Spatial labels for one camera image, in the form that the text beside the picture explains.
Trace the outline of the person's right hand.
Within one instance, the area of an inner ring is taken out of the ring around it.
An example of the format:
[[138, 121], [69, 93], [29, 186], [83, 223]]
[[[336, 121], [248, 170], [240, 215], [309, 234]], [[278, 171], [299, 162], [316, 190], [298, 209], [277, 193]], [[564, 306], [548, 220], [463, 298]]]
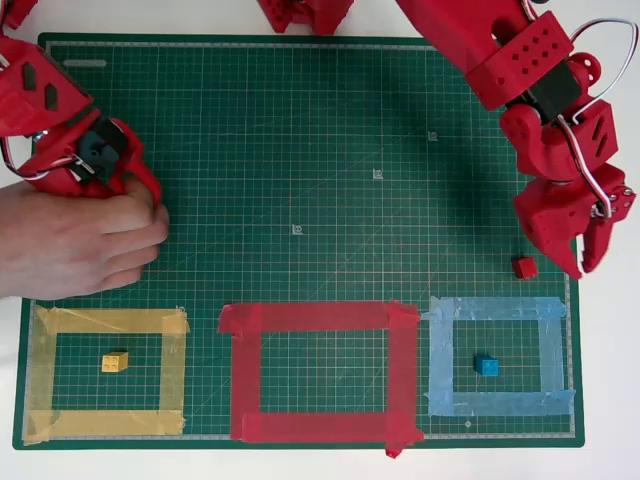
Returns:
[[123, 195], [66, 198], [1, 190], [1, 295], [59, 300], [138, 282], [168, 237], [169, 214], [137, 179]]

